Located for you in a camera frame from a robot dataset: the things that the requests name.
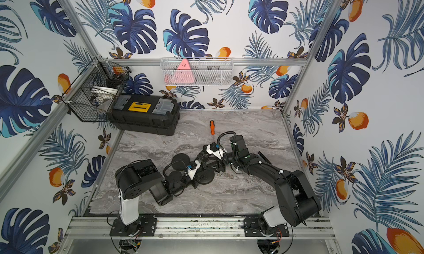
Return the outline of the black round base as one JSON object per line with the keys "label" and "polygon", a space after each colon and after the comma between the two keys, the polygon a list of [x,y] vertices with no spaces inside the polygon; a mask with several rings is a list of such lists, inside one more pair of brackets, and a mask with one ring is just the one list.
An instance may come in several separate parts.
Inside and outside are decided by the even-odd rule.
{"label": "black round base", "polygon": [[212,169],[205,169],[198,173],[198,182],[201,185],[210,184],[215,177],[215,172]]}
{"label": "black round base", "polygon": [[190,162],[190,157],[187,154],[179,153],[172,158],[171,166],[176,171],[184,171]]}

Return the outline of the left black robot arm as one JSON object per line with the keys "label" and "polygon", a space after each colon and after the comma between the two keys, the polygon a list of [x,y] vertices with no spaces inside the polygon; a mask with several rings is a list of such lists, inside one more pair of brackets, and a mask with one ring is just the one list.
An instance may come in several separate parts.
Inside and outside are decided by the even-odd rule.
{"label": "left black robot arm", "polygon": [[186,165],[182,171],[166,173],[173,163],[160,172],[152,160],[132,162],[115,173],[119,189],[119,220],[131,225],[139,219],[139,199],[145,192],[150,192],[159,206],[164,206],[174,197],[181,195],[190,185],[197,188],[202,180],[201,164]]}

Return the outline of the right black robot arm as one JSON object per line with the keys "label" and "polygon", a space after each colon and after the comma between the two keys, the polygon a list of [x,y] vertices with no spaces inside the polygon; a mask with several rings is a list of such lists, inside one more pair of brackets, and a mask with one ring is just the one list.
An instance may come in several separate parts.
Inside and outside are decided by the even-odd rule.
{"label": "right black robot arm", "polygon": [[302,171],[280,169],[262,153],[251,153],[241,135],[230,137],[230,147],[231,151],[226,152],[221,144],[213,142],[205,145],[203,150],[223,166],[233,166],[235,170],[255,176],[274,188],[278,205],[261,213],[259,219],[263,227],[297,226],[319,213],[321,204]]}

